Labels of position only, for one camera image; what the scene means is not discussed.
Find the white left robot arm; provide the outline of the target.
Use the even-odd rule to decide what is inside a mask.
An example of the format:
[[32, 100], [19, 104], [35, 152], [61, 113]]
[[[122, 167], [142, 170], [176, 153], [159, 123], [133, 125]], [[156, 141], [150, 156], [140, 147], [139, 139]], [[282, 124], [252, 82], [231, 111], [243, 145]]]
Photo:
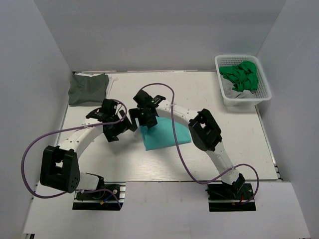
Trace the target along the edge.
[[43, 186], [63, 192], [72, 193], [76, 190], [97, 190], [101, 176], [81, 173], [79, 159], [85, 149], [96, 137], [104, 134], [108, 142], [117, 141], [117, 136], [132, 126], [123, 110], [116, 114], [108, 114], [96, 110], [90, 112], [80, 129], [73, 132], [57, 146], [44, 149], [40, 172], [40, 183]]

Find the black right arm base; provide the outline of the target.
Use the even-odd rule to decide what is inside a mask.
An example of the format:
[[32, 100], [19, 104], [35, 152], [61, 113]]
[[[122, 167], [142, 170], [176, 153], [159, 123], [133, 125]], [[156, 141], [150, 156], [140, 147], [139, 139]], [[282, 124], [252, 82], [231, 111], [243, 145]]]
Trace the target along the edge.
[[248, 201], [253, 196], [253, 188], [250, 183], [245, 183], [239, 193], [234, 195], [223, 184], [209, 184], [208, 205], [210, 212], [253, 212], [256, 211], [255, 201]]

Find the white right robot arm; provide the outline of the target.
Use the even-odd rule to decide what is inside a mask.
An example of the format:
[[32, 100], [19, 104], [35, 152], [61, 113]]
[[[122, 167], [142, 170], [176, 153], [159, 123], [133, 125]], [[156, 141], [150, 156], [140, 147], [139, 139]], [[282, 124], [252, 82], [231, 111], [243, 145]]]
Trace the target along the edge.
[[245, 184], [245, 178], [234, 167], [225, 151], [221, 129], [209, 110], [194, 111], [170, 103], [165, 97], [157, 95], [154, 98], [141, 91], [133, 100], [137, 107], [130, 109], [129, 114], [134, 127], [137, 124], [148, 129], [157, 125], [156, 117], [171, 119], [188, 127], [193, 144], [206, 152], [214, 163], [221, 181], [233, 194], [238, 194]]

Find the teal t-shirt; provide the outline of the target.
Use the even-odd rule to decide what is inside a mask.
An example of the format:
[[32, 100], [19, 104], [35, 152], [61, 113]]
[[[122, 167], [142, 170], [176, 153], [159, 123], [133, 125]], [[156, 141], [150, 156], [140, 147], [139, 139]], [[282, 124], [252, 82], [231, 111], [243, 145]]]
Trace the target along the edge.
[[[156, 117], [156, 119], [157, 125], [150, 129], [147, 126], [140, 126], [146, 151], [175, 146], [171, 119], [162, 117]], [[191, 136], [188, 128], [177, 122], [174, 125], [178, 144], [190, 143]]]

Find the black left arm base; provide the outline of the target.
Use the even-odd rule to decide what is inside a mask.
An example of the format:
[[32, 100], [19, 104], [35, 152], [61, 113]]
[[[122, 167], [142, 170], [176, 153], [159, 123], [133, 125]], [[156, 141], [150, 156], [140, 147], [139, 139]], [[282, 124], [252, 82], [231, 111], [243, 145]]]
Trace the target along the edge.
[[[117, 197], [122, 206], [125, 200], [126, 184], [104, 183], [104, 188]], [[114, 196], [109, 191], [100, 191], [95, 193], [77, 192], [73, 200], [72, 210], [76, 211], [119, 211], [121, 208]]]

